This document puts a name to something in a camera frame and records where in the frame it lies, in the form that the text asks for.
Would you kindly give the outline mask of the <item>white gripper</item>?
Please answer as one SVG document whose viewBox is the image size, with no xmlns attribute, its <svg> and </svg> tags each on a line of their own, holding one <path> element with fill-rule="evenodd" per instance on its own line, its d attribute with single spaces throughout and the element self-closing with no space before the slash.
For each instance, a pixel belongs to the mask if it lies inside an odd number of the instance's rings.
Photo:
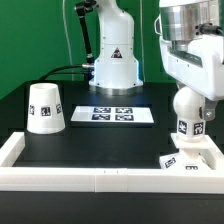
<svg viewBox="0 0 224 224">
<path fill-rule="evenodd" d="M 203 119 L 214 120 L 216 101 L 224 99 L 224 37 L 202 35 L 188 44 L 187 52 L 173 53 L 171 42 L 162 38 L 159 43 L 165 72 L 208 98 Z"/>
</svg>

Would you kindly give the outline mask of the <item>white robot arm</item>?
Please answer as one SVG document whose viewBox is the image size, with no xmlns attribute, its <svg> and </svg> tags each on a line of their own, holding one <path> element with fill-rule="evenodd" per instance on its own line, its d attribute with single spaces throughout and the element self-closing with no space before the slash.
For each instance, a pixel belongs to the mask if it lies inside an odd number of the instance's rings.
<svg viewBox="0 0 224 224">
<path fill-rule="evenodd" d="M 100 54 L 90 84 L 113 93 L 140 86 L 133 55 L 133 18 L 116 0 L 96 0 L 100 22 Z M 154 23 L 165 72 L 204 97 L 200 117 L 215 118 L 224 99 L 224 34 L 219 0 L 160 0 Z"/>
</svg>

